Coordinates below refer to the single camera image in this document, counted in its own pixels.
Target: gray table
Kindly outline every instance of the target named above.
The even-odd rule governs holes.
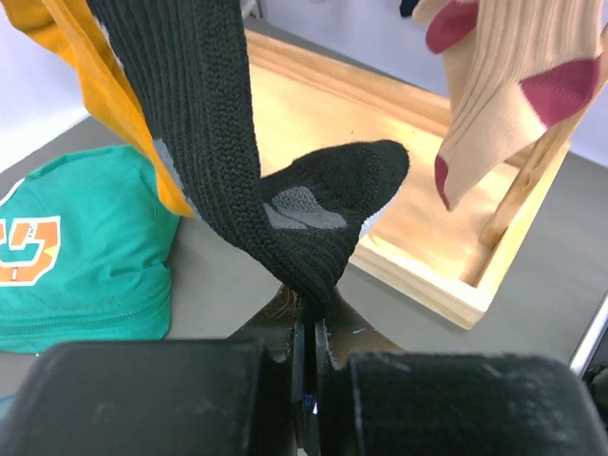
[[[302,44],[267,26],[250,26]],[[120,142],[88,119],[0,174],[0,194],[54,157]],[[339,287],[371,324],[411,351],[541,353],[568,362],[608,288],[607,195],[608,170],[569,155],[494,303],[470,332],[352,266]],[[278,288],[259,264],[193,219],[181,224],[170,262],[172,337],[226,336]],[[18,388],[33,360],[0,353],[0,397]]]

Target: wooden frame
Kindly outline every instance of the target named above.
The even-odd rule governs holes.
[[[607,34],[603,33],[604,45]],[[584,112],[491,171],[448,213],[432,162],[451,122],[448,100],[247,32],[262,173],[319,147],[389,138],[411,170],[351,263],[459,326],[487,311],[568,151]],[[608,76],[603,61],[602,81]]]

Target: wooden box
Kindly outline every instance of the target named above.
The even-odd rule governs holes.
[[[433,177],[450,123],[447,99],[253,32],[247,39],[262,173],[320,147],[402,143],[408,178],[351,262],[472,328],[522,245],[582,113],[498,165],[449,213]]]

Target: pink sock toe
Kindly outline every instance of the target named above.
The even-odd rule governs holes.
[[[477,24],[477,2],[450,0],[431,21],[427,30],[427,46],[440,54],[465,38]]]
[[[568,62],[520,82],[541,122],[551,127],[587,106],[599,83],[600,61]]]
[[[446,185],[447,179],[447,163],[444,159],[437,156],[435,158],[435,186],[437,187],[437,192],[441,197],[441,201],[444,202],[444,206],[449,211],[449,201],[446,197],[446,191],[444,187]]]

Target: beige sock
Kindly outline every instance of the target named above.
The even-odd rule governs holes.
[[[447,209],[496,164],[589,103],[599,79],[601,3],[480,0],[476,36],[465,37],[475,44],[469,69],[449,64],[460,102],[435,162]],[[442,9],[444,23],[456,9]],[[434,31],[439,41],[448,36]]]
[[[412,19],[417,24],[429,24],[435,16],[452,0],[420,0],[414,8]],[[462,3],[474,3],[477,0],[463,0]],[[452,116],[463,96],[465,80],[475,50],[475,29],[465,38],[448,47],[441,53],[444,73],[446,74],[447,93]]]

